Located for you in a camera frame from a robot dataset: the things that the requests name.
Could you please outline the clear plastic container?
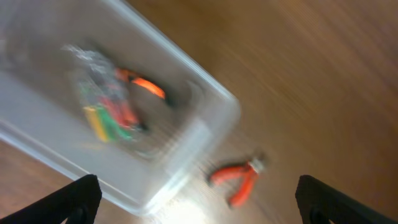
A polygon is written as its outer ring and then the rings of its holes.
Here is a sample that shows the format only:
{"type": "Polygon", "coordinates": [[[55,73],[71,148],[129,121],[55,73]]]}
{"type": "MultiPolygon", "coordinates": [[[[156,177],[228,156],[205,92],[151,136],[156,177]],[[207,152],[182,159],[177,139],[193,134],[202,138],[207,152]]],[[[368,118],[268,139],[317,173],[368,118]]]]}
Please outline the clear plastic container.
{"type": "Polygon", "coordinates": [[[158,211],[237,99],[125,1],[1,0],[1,139],[125,211],[158,211]]]}

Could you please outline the red black diagonal cutters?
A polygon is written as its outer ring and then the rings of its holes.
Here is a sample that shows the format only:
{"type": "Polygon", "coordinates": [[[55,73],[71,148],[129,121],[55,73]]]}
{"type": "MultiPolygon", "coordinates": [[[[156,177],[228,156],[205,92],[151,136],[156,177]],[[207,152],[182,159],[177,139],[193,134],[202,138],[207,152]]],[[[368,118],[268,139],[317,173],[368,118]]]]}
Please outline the red black diagonal cutters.
{"type": "Polygon", "coordinates": [[[238,181],[238,188],[226,199],[229,208],[238,208],[251,195],[257,179],[266,168],[266,160],[265,156],[259,155],[244,162],[221,166],[208,175],[207,183],[216,186],[230,180],[238,181]]]}

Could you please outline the orange black long-nose pliers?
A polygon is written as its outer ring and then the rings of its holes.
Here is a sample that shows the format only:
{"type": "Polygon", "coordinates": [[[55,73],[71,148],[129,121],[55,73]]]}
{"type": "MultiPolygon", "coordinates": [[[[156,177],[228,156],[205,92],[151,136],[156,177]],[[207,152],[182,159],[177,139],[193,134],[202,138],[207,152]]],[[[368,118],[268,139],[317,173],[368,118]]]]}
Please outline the orange black long-nose pliers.
{"type": "MultiPolygon", "coordinates": [[[[169,91],[150,78],[126,68],[116,68],[114,74],[119,81],[124,83],[126,88],[131,86],[142,88],[146,92],[162,100],[167,106],[171,107],[174,105],[169,91]]],[[[134,109],[128,100],[121,100],[119,103],[119,109],[122,120],[127,123],[129,128],[138,129],[139,131],[149,130],[142,116],[134,109]]]]}

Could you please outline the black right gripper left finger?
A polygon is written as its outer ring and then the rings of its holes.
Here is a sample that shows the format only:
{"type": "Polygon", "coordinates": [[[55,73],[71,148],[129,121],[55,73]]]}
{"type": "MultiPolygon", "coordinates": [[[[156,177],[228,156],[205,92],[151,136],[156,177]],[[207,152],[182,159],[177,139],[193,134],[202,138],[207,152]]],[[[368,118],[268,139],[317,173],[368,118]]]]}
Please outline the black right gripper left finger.
{"type": "Polygon", "coordinates": [[[97,176],[88,174],[35,203],[1,218],[1,224],[93,224],[101,199],[102,191],[97,176]]]}

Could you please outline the clear box of coloured tubes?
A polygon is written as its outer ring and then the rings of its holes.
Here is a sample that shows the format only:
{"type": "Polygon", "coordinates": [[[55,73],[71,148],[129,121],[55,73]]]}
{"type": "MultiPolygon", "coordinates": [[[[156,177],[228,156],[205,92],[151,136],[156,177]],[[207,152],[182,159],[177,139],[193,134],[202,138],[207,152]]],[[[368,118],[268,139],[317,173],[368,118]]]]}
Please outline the clear box of coloured tubes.
{"type": "Polygon", "coordinates": [[[135,141],[138,133],[144,133],[122,120],[119,103],[128,100],[128,92],[115,77],[115,64],[101,52],[78,45],[64,45],[62,50],[73,58],[70,76],[96,137],[103,142],[135,141]]]}

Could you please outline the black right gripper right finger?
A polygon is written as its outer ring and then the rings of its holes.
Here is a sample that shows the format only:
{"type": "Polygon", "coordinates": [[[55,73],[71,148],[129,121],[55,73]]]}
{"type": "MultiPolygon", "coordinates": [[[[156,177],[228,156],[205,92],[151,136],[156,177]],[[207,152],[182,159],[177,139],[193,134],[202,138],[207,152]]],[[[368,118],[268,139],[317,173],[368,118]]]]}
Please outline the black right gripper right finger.
{"type": "Polygon", "coordinates": [[[397,224],[311,175],[302,175],[295,192],[303,224],[397,224]]]}

